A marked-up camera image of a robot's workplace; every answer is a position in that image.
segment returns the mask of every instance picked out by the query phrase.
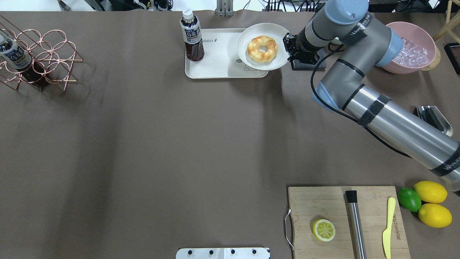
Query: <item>yellow knife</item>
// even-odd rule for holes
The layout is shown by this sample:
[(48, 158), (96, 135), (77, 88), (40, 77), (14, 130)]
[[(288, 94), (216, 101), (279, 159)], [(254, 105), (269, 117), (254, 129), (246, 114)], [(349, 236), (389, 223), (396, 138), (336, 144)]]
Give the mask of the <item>yellow knife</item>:
[(391, 259), (390, 238), (391, 227), (393, 223), (393, 215), (395, 214), (396, 199), (388, 198), (388, 212), (386, 214), (386, 229), (382, 233), (383, 251), (388, 259)]

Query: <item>sliced lemon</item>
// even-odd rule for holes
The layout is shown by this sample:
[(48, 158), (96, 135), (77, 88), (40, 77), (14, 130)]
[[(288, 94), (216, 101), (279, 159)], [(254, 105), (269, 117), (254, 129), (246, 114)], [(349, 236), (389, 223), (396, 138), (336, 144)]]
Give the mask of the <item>sliced lemon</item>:
[(313, 235), (321, 241), (331, 241), (335, 237), (335, 227), (327, 219), (319, 219), (313, 224)]

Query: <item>yellow lemon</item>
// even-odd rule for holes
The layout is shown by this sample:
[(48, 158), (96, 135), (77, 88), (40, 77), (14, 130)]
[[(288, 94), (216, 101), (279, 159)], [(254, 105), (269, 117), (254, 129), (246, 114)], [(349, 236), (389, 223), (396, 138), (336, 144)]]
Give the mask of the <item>yellow lemon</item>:
[(331, 241), (335, 237), (335, 227), (327, 219), (319, 219), (313, 224), (313, 235), (321, 241)]
[(419, 210), (419, 218), (433, 228), (443, 228), (452, 222), (450, 211), (436, 203), (423, 204)]
[(441, 184), (432, 181), (421, 181), (414, 185), (414, 191), (420, 199), (431, 203), (441, 203), (447, 198), (447, 190)]

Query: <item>dark liquid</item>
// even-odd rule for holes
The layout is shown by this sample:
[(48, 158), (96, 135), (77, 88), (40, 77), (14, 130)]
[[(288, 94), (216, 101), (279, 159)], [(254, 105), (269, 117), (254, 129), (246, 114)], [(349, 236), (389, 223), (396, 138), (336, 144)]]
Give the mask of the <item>dark liquid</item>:
[(48, 85), (48, 81), (45, 79), (46, 75), (39, 74), (39, 73), (45, 73), (45, 69), (41, 67), (41, 65), (38, 63), (34, 63), (33, 67), (30, 66), (26, 70), (17, 70), (17, 71), (21, 72), (22, 76), (24, 77), (26, 81), (31, 82), (31, 84), (35, 85), (38, 88), (42, 88)]
[[(182, 25), (186, 28), (191, 28), (198, 23), (198, 18), (195, 16), (193, 20), (184, 20), (183, 18), (180, 20)], [(204, 57), (204, 48), (203, 48), (203, 39), (200, 40), (199, 43), (195, 44), (188, 44), (185, 43), (185, 55), (191, 61), (200, 61)]]

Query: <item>ice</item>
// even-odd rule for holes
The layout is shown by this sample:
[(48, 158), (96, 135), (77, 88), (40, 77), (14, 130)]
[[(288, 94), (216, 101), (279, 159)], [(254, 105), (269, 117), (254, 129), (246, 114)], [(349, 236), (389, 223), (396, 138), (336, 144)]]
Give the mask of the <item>ice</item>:
[(410, 40), (403, 38), (400, 53), (393, 59), (396, 63), (407, 67), (420, 67), (428, 63), (428, 52)]

